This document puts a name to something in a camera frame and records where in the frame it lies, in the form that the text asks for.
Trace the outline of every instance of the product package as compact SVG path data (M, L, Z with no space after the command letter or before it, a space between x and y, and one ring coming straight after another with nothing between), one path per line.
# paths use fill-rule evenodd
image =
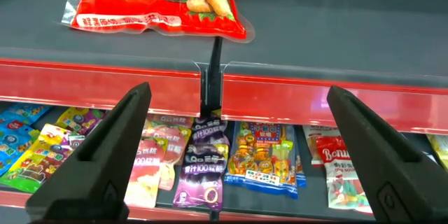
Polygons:
M9 120L17 120L26 125L32 125L50 108L51 106L47 105L15 103L4 111L1 117Z
M292 125L236 122L225 182L297 199L294 144Z
M195 120L192 141L185 154L173 207L205 204L212 211L221 211L221 176L225 171L229 152L229 140L223 133L226 126L227 122L216 117L216 114Z
M36 192L79 146L82 140L76 138L72 142L70 138L76 135L67 129L45 124L37 140L0 178L0 183L28 193Z
M125 203L138 207L155 207L160 182L162 146L154 139L140 141L134 166L127 184Z
M427 134L426 136L443 167L448 171L448 136L433 134Z
M104 118L105 111L96 108L68 108L55 123L57 126L87 136Z
M311 165L321 166L323 165L321 156L317 151L316 138L317 137L340 137L341 134L336 127L325 126L311 126L303 125L303 132L307 139L309 152L311 153Z
M328 207L371 214L369 202L342 137L318 136L316 144L327 172Z
M0 115L0 176L34 143L39 131L18 120Z
M238 15L235 0L68 0L62 23L91 32L222 36L253 39L253 28Z

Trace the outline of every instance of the candy package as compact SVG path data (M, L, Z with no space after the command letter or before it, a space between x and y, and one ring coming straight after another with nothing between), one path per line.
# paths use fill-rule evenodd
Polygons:
M225 182L297 199L294 144L291 125L236 122Z
M223 207L221 176L228 160L228 139L221 119L197 118L193 126L193 141L185 154L173 207L185 208L205 204L212 211Z
M125 203L138 207L155 207L160 181L162 146L154 139L140 141L134 166L127 184Z
M448 136L427 134L427 137L443 167L448 171Z
M15 103L4 111L1 117L32 125L50 108L51 106L48 105Z
M340 137L341 134L339 130L336 127L304 125L303 132L305 134L305 138L307 139L309 152L312 156L311 165L323 165L321 156L317 151L316 137Z
M184 127L190 129L193 126L195 118L180 115L160 115L160 114L148 114L146 116L148 121L152 122L162 122L170 125L175 125L179 127Z
M327 173L328 207L372 213L342 137L318 136L316 143Z
M77 133L45 124L37 140L0 178L0 183L28 193L36 192L82 142L82 139L72 140L73 135Z
M307 187L307 179L303 172L302 161L300 160L299 145L295 143L295 182L298 187Z
M253 39L253 28L238 15L235 0L67 0L62 23L91 32L222 36Z
M88 135L104 118L105 111L96 108L68 108L55 125L81 135Z
M11 168L38 136L38 130L0 115L0 176Z

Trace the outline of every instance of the supermarket shelf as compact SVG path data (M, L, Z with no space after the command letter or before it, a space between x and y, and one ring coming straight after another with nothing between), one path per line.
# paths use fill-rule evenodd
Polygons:
M223 115L334 125L338 84L397 130L448 134L446 1L236 0L256 38L223 42Z
M199 115L214 38L77 31L60 24L66 1L0 0L0 99L109 109L148 81L150 111Z

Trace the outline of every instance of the potato chip bag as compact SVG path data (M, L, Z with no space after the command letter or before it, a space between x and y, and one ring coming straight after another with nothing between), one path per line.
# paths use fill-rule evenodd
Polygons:
M91 32L222 36L253 39L253 28L239 17L235 0L68 0L62 23Z

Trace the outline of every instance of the red snack bag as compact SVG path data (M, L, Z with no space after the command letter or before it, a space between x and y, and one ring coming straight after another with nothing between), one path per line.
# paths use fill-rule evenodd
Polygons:
M327 172L328 207L372 213L342 137L318 136L316 145Z
M253 28L238 16L234 0L68 0L62 23L91 32L154 29L166 35L253 39Z
M160 180L160 164L164 160L163 147L149 139L140 141L125 202L139 207L155 207Z

